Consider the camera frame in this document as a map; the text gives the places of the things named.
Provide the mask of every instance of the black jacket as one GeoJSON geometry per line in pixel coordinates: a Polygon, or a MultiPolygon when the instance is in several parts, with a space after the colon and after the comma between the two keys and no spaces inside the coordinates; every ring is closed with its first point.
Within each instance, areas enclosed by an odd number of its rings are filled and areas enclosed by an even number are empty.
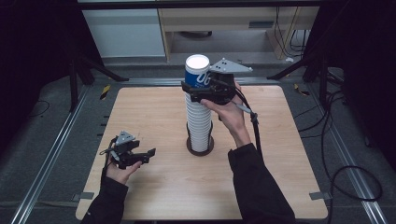
{"type": "MultiPolygon", "coordinates": [[[[228,159],[245,223],[295,223],[293,211],[253,144],[230,150],[228,159]]],[[[126,186],[106,177],[81,223],[119,224],[127,191],[126,186]]]]}

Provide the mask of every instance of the white wall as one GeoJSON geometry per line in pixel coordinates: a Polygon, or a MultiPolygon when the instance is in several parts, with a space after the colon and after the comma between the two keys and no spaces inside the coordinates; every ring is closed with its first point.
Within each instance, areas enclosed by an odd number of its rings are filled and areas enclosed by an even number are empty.
{"type": "MultiPolygon", "coordinates": [[[[122,0],[79,0],[101,1],[122,0]]],[[[83,14],[102,58],[165,56],[157,9],[84,10],[83,14]]]]}

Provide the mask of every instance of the person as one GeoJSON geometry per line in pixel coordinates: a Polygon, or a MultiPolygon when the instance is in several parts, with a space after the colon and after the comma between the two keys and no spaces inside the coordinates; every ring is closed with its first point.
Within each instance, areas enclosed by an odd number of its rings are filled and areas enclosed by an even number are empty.
{"type": "MultiPolygon", "coordinates": [[[[290,205],[251,143],[244,112],[235,105],[241,105],[242,100],[235,95],[233,103],[227,105],[216,105],[206,99],[201,100],[201,104],[219,115],[235,141],[236,149],[228,152],[228,159],[233,171],[236,200],[244,223],[296,223],[290,205]]],[[[125,183],[140,165],[137,162],[127,170],[121,170],[110,164],[99,195],[93,200],[81,223],[120,223],[128,189],[125,183]]]]}

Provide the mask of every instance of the wooden tabletop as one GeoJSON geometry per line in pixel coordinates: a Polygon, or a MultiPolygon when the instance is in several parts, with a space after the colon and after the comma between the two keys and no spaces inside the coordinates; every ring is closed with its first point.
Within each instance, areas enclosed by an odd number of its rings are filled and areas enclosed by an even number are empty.
{"type": "MultiPolygon", "coordinates": [[[[259,114],[262,152],[269,171],[282,189],[297,218],[325,218],[323,200],[312,201],[319,191],[304,146],[282,89],[244,86],[243,93],[259,114]]],[[[254,142],[254,132],[245,116],[254,142]]],[[[123,88],[114,104],[84,192],[99,192],[108,147],[120,131],[140,140],[134,152],[157,148],[156,155],[129,179],[123,219],[240,219],[227,152],[235,148],[228,130],[212,113],[213,151],[197,157],[187,150],[186,106],[180,87],[123,88]]],[[[92,200],[81,199],[82,219],[92,200]]]]}

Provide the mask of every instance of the stack of cups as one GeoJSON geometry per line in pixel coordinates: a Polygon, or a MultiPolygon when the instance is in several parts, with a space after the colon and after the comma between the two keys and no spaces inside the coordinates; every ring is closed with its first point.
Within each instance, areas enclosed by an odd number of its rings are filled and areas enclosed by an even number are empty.
{"type": "MultiPolygon", "coordinates": [[[[209,59],[201,54],[191,55],[186,60],[185,82],[193,88],[206,88],[209,86],[209,59]]],[[[187,109],[187,149],[197,156],[208,154],[214,146],[212,131],[211,111],[205,106],[192,102],[186,93],[187,109]]]]}

